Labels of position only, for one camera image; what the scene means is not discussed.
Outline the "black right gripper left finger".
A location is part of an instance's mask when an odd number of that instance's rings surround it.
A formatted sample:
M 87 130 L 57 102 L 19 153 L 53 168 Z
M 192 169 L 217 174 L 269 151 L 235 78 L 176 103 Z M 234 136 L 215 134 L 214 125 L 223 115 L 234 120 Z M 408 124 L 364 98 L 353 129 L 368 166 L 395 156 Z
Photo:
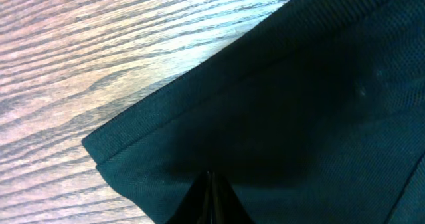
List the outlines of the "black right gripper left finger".
M 211 222 L 211 173 L 195 179 L 167 224 L 208 224 Z

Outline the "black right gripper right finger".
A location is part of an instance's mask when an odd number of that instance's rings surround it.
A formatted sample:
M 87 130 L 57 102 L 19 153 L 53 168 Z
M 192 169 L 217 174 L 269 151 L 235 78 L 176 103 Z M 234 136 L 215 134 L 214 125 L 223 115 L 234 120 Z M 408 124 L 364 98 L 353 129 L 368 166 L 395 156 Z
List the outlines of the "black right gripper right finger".
M 229 182 L 211 173 L 211 223 L 253 224 Z

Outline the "black polo shirt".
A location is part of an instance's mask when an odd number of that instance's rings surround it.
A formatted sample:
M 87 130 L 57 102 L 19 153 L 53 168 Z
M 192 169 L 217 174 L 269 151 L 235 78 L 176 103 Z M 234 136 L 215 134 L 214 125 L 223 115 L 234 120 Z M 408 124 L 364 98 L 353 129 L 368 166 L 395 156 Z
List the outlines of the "black polo shirt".
M 254 223 L 423 223 L 424 0 L 290 0 L 82 143 L 156 223 L 206 171 Z

